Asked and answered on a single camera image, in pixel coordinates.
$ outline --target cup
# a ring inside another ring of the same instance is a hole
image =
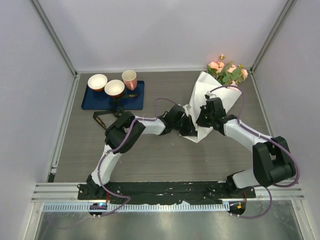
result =
[[[102,91],[108,82],[108,78],[103,74],[95,74],[88,80],[88,87],[94,91]]]
[[[118,79],[111,80],[105,85],[104,91],[112,98],[120,98],[125,92],[125,84]]]
[[[134,90],[137,87],[138,79],[137,73],[133,70],[126,70],[122,73],[122,79],[125,86],[129,90]]]

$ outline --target pink flower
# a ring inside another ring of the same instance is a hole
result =
[[[245,69],[241,69],[241,73],[243,75],[243,78],[246,79],[248,77],[248,72]]]
[[[214,61],[210,62],[208,65],[212,69],[218,69],[218,67],[219,67],[218,64]]]
[[[216,63],[218,65],[218,68],[223,68],[225,66],[225,64],[222,61],[217,61]]]
[[[223,67],[218,67],[217,69],[216,69],[216,73],[217,74],[219,74],[219,73],[221,73],[221,70],[223,69]]]
[[[229,73],[232,73],[237,68],[236,65],[233,65],[227,70]]]

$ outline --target blue tray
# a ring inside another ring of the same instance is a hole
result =
[[[137,97],[124,98],[120,100],[125,110],[141,110],[144,108],[145,82],[138,81],[135,90],[127,88],[124,94],[139,94]],[[109,97],[104,90],[93,91],[86,86],[81,108],[83,110],[106,110],[111,107],[112,97]]]

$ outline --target metal floor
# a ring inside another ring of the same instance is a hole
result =
[[[138,72],[145,82],[144,106],[133,110],[141,117],[154,117],[154,100],[168,98],[177,104],[189,103],[199,71]],[[105,74],[109,80],[121,79],[121,73]],[[93,110],[82,110],[87,81],[92,74],[81,74],[72,107],[55,182],[85,182],[95,169],[104,149],[105,131],[93,119]],[[256,91],[250,76],[241,83],[246,105],[241,119],[250,127],[268,133]],[[237,115],[242,104],[240,97],[230,110]],[[158,103],[160,113],[172,103]],[[111,124],[115,117],[103,115]],[[178,135],[177,131],[164,136],[142,135],[133,148],[115,166],[111,181],[220,181],[226,176],[252,167],[252,155],[242,145],[218,132],[211,132],[200,143]]]
[[[247,203],[245,214],[256,216],[269,201]],[[238,219],[227,212],[116,213],[87,219],[87,212],[44,212],[35,240],[302,240],[291,201],[274,201],[264,217]]]

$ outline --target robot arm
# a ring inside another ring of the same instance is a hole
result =
[[[101,175],[101,180],[103,184],[107,184],[110,181],[110,176],[112,171],[114,170],[118,160],[120,159],[121,155],[125,152],[127,152],[132,145],[135,143],[135,141],[138,139],[140,135],[144,134],[154,134],[154,135],[161,135],[162,132],[165,130],[166,126],[163,121],[161,121],[159,118],[156,120],[150,119],[150,118],[143,118],[143,117],[138,117],[134,116],[132,117],[132,114],[129,114],[130,112],[126,112],[122,117],[120,117],[117,121],[122,121],[123,119],[126,119],[127,121],[130,121],[134,118],[139,119],[138,123],[136,123],[133,126],[133,131],[135,129],[142,129],[139,131],[136,131],[134,139],[131,139],[128,141],[131,141],[130,146],[125,147],[124,149],[120,149],[119,152],[110,152],[110,150],[115,149],[117,147],[117,143],[114,143],[110,135],[113,136],[113,138],[119,138],[119,140],[122,141],[122,137],[125,136],[125,132],[122,129],[115,129],[116,126],[115,124],[111,125],[105,132],[106,135],[106,140],[105,140],[105,145],[104,145],[104,150],[102,153],[102,156],[100,160],[106,155],[106,153],[109,151],[110,153],[105,157],[103,160],[101,167],[100,167],[100,175]],[[98,179],[98,166],[95,168],[95,170],[91,173],[91,179],[98,184],[99,186],[101,185]]]
[[[207,98],[206,105],[200,108],[201,112],[196,121],[198,126],[212,127],[252,152],[253,167],[227,177],[232,190],[257,185],[268,187],[296,175],[295,165],[289,156],[268,141],[273,140],[289,151],[283,137],[272,138],[245,125],[237,120],[236,116],[227,115],[219,97]]]
[[[272,139],[289,151],[284,138],[280,136],[272,138],[255,131],[241,121],[238,122],[236,116],[226,114],[219,97],[207,98],[206,105],[200,108],[201,112],[196,121],[199,127],[213,128],[221,134],[233,138],[252,152],[252,168],[227,177],[226,182],[230,192],[256,185],[268,187],[296,174],[292,160],[282,150],[266,140]],[[133,124],[131,133],[125,143],[118,151],[110,152],[102,162],[100,175],[104,185],[110,181],[110,175],[121,155],[131,149],[140,135],[165,135],[173,129],[179,130],[181,135],[195,134],[195,127],[190,117],[185,115],[185,110],[180,105],[175,105],[169,112],[157,119],[141,118],[127,111],[105,131],[105,146],[101,158],[108,151],[115,150],[122,143],[126,136],[125,129],[129,128],[135,118],[138,121]],[[98,179],[98,167],[91,173],[86,182],[95,196],[104,194]]]

